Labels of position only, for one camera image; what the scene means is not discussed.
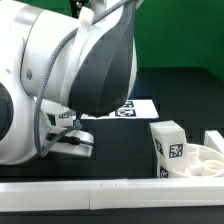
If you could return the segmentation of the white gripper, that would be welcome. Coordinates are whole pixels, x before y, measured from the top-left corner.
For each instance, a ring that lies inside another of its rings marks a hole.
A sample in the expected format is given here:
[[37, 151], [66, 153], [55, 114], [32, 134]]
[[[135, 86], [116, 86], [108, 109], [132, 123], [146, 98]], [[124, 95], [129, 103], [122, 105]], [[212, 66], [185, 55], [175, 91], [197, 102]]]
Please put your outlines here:
[[94, 137], [81, 130], [73, 130], [61, 137], [50, 149], [51, 152], [89, 158], [94, 146]]

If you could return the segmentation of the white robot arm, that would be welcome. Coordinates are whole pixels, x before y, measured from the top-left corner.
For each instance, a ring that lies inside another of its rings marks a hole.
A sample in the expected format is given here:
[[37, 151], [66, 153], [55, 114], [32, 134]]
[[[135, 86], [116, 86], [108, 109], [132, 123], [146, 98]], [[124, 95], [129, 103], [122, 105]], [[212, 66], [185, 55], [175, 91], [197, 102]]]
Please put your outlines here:
[[131, 94], [138, 0], [76, 6], [72, 18], [0, 0], [0, 165], [49, 152], [90, 156], [82, 115], [108, 115]]

